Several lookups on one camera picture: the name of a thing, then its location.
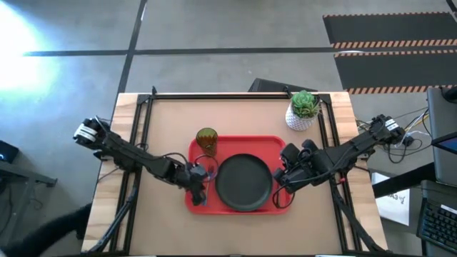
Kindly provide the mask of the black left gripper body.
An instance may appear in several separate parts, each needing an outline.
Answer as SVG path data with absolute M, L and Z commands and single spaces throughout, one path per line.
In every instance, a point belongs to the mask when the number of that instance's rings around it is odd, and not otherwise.
M 186 191 L 191 194 L 191 201 L 194 206 L 202 204 L 206 200 L 204 186 L 208 174 L 203 166 L 194 165 L 188 169 L 189 179 Z

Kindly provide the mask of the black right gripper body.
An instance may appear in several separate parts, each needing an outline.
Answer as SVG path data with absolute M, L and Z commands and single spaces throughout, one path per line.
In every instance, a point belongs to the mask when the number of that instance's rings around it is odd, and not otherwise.
M 273 173 L 275 181 L 292 194 L 303 188 L 303 167 L 296 166 L 292 169 L 276 169 Z

